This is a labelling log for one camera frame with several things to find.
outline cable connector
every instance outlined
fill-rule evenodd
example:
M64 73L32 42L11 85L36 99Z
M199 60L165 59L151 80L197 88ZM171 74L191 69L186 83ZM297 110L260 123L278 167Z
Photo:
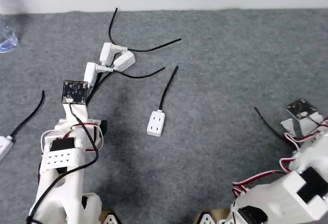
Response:
M149 119L147 134L160 137L163 131L164 120L165 113L161 110L153 111Z
M10 149L13 147L14 143L12 142L11 136L0 136L0 161L8 154Z
M105 72L113 72L114 69L110 68L110 67L106 67L106 66L102 66L102 65L96 65L96 71L97 73L105 73Z
M127 47L117 46L112 43L104 43L101 54L100 54L100 62L103 66L110 66L112 64L112 61L114 59L114 56L116 53L119 52L126 52L128 50Z

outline black wire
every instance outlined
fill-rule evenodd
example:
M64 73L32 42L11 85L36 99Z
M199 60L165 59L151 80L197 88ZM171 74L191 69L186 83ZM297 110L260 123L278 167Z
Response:
M313 120L309 115L306 116L309 120L313 121L316 125L318 125L318 127L322 126L322 124L316 122L315 120Z
M236 224L235 212L232 211L232 217L234 218L234 224Z
M113 71L116 72L116 73L119 73L121 75L124 75L125 77L128 77L128 78L132 78L132 79L143 79L143 78L150 77L150 76L152 76L154 74L157 74L158 72L162 71L163 69L165 69L165 67L163 67L163 68L155 71L154 73L143 75L143 76L132 76L132 75L125 74L125 73L123 73L121 71L118 71L118 70L115 70L115 69Z
M236 218L235 218L235 213L232 212L232 217L234 218L234 224L236 224Z
M111 42L112 42L114 45L115 45L116 43L115 43L115 41L114 41L113 38L112 38L112 27L113 27L113 24L114 24L114 19L115 19L116 14L117 14L117 8L116 8L115 11L114 11L113 17L112 17L111 22L110 22L109 27L108 27L108 36L109 36L109 39L111 40ZM129 50L129 51L135 51L135 52L149 52L149 51L155 51L155 50L158 50L158 49L163 48L163 47L165 47L165 46L168 46L168 45L174 44L174 43L176 43L176 42L178 42L178 41L180 41L180 40L181 40L181 38L177 38L177 39L175 39L175 40L173 40L173 41L170 41L170 42L167 42L167 43L165 43L165 44L163 44L163 45L156 46L156 47L154 47L154 48L146 49L146 50L137 50L137 49L132 49L132 48L128 48L128 50Z
M118 10L118 8L115 9L114 14L113 14L112 19L111 19L111 23L109 23L109 27L108 27L108 36L109 36L109 39L111 40L111 42L114 45L116 45L116 43L115 43L115 41L112 38L112 27L113 27L115 16L117 14L117 10Z
M171 82L172 82L172 80L173 80L173 78L174 78L174 76L176 74L176 71L178 71L178 68L179 68L179 66L176 66L175 67L175 69L173 70L173 73L171 75L171 78L170 78L168 84L166 85L166 87L164 89L164 92L163 92L162 98L160 99L160 103L159 103L159 107L158 107L159 110L162 110L162 108L163 108L164 98L166 96L166 93L168 92L168 89L169 89L169 87L171 85Z
M106 79L108 79L108 77L111 76L112 74L113 74L113 72L109 72L108 74L106 74L104 76L104 78L102 78L101 81L98 83L98 87L97 88L99 88L106 81Z
M93 95L96 93L97 89L98 89L98 84L100 82L100 79L102 77L103 73L98 73L97 75L97 79L96 82L91 90L91 93L89 94L89 96L87 97L87 102L86 102L86 106L88 106L90 100L92 99Z
M256 111L256 113L258 114L258 116L261 118L261 120L263 121L263 123L278 137L278 138L280 138L280 139L283 139L284 140L284 138L283 138L283 136L282 135L280 135L276 130L274 130L271 126L270 126L270 124L264 119L264 117L262 116L262 114L260 113L260 111L258 110L258 108L257 107L254 107L254 109L255 109L255 111Z
M163 44L163 45L156 46L156 47L154 47L154 48L147 49L147 50L137 50L137 49L131 49L131 48L128 48L128 50L129 50L129 51L135 51L135 52L150 52L150 51L158 50L158 49L163 48L163 47L165 47L165 46L169 46L169 45L174 44L174 43L176 43L176 42L178 42L178 41L181 41L181 40L182 40L181 38L177 38L177 39L175 39L175 40L173 40L173 41L167 42L167 43L165 43L165 44Z
M30 223L43 224L41 221L31 219Z
M15 137L15 135L18 133L18 131L36 114L36 112L39 110L39 108L41 107L42 103L45 100L45 92L44 90L42 90L42 96L41 96L41 100L39 102L39 104L37 105L37 107L33 110L33 112L25 118L25 120L23 120L10 134L10 136L12 138Z
M92 136L90 135L90 133L89 133L89 131L88 131L88 129L86 128L86 126L83 124L83 122L73 113L73 111L72 111L72 107L71 107L71 104L69 104L69 107L70 107L70 111L71 111L71 113L72 113L72 115L76 118L76 120L78 121L78 123L82 126L82 128L84 129L84 131L86 132L86 134L87 134L87 136L88 136L88 138L89 138L89 140L90 140L90 142L91 142L91 145L92 145L92 147L93 147L93 149L94 149L94 151L95 151L95 153L96 153L96 156L95 156L95 158L92 160L92 161L90 161L89 163L87 163L87 164L84 164L84 165L82 165L82 166L79 166L79 167L77 167L77 168L75 168L75 169L72 169L72 170L70 170L70 171L67 171L67 172L65 172L65 173L63 173L63 174L61 174L60 176L58 176L54 181L53 181L53 183L51 183L50 185L49 185L49 187L44 191L44 193L41 195L41 197L38 199L38 201L36 202L36 204L34 205L34 207L33 207L33 209L32 209L32 211L31 211L31 214L26 218L26 224L30 224L30 223L32 223L32 221L34 221L33 220L33 216L34 216L34 214L35 214L35 212L36 212L36 210L37 210L37 208L40 206L40 204L42 203L42 201L44 200L44 198L46 197L46 195L50 192L50 190L62 179L62 178L64 178L65 176L67 176L67 175L69 175L69 174L71 174L71 173L74 173L74 172L76 172L76 171L78 171L78 170L80 170L80 169L85 169L85 168L87 168L88 166L90 166L90 165L93 165L97 160L98 160L98 158L99 158L99 151L98 151L98 148L97 148L97 146L96 146L96 144L94 143L94 140L93 140L93 138L92 138Z

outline black circuit board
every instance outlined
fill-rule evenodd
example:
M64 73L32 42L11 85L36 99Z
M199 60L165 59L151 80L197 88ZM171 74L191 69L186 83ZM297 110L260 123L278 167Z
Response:
M298 120L302 120L303 118L306 118L307 116L318 111L313 105L303 98L287 105L287 110Z
M65 80L61 102L63 104L85 105L88 95L88 82Z

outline white plug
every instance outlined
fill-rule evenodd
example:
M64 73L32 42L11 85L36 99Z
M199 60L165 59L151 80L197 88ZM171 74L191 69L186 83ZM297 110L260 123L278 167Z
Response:
M149 119L147 133L149 135L160 137L163 131L164 120L165 113L161 110L153 111Z
M114 61L114 69L120 72L125 71L127 68L135 64L135 57L131 51L124 52L122 56Z
M128 49L126 47L117 46L112 43L104 43L104 46L102 47L101 54L100 54L100 62L103 66L109 66L111 65L114 56L118 52L124 52Z
M0 136L0 161L4 159L7 153L10 151L14 143L11 136Z

